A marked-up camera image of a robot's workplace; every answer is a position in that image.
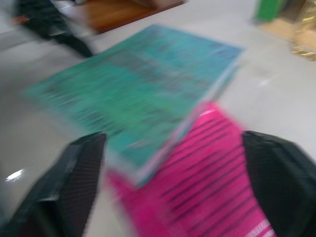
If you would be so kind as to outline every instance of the white floor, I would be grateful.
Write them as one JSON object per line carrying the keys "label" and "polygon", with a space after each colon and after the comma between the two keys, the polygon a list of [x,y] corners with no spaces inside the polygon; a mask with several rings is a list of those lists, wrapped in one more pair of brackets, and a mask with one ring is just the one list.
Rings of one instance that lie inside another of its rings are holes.
{"label": "white floor", "polygon": [[[287,42],[258,30],[252,23],[255,3],[191,0],[91,40],[97,51],[103,51],[148,25],[161,23],[244,47],[237,78],[219,104],[245,128],[295,141],[316,160],[316,63],[293,56]],[[12,27],[0,19],[0,29],[2,33]],[[51,114],[20,93],[79,61],[59,46],[36,41],[0,51],[0,194],[6,213],[14,211],[62,148],[81,135],[63,131]],[[21,169],[21,179],[5,182]],[[86,236],[132,236],[128,222],[111,203],[109,193],[102,192]]]}

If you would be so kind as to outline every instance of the pink book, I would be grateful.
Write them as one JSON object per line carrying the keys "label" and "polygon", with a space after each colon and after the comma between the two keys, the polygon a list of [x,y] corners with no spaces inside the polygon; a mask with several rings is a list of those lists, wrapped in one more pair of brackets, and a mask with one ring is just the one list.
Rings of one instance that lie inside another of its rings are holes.
{"label": "pink book", "polygon": [[147,185],[106,174],[140,237],[275,236],[253,195],[241,133],[208,104]]}

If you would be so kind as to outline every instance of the floor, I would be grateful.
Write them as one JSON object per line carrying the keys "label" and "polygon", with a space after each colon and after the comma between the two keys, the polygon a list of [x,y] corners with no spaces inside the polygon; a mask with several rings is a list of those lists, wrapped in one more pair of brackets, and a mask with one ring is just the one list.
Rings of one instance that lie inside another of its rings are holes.
{"label": "floor", "polygon": [[[255,4],[191,0],[104,35],[87,34],[86,39],[97,52],[103,51],[161,23],[244,47],[240,71],[218,103],[246,129],[297,142],[316,160],[316,64],[292,55],[287,42],[259,31],[252,21]],[[0,36],[15,31],[1,16]],[[0,198],[8,216],[62,148],[81,135],[63,130],[58,119],[25,100],[21,91],[80,61],[68,50],[33,39],[0,48]],[[19,170],[22,178],[5,181]],[[122,211],[112,202],[108,192],[100,193],[85,236],[132,236]]]}

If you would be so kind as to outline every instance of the green object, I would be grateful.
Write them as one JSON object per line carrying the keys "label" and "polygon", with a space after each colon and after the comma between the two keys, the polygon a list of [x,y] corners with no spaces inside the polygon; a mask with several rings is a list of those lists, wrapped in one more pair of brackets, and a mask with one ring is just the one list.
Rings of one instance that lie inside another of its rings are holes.
{"label": "green object", "polygon": [[105,131],[107,166],[141,185],[185,135],[197,105],[232,79],[241,52],[152,25],[26,93],[88,133]]}
{"label": "green object", "polygon": [[259,0],[256,18],[260,21],[273,21],[277,18],[285,2],[285,0]]}

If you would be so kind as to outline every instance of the person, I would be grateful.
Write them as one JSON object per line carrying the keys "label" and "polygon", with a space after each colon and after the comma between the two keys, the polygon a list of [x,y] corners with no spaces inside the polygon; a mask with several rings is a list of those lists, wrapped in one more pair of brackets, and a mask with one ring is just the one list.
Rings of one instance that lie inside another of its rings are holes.
{"label": "person", "polygon": [[88,45],[73,34],[61,12],[50,0],[1,0],[0,7],[15,24],[41,39],[65,45],[85,58],[93,56]]}

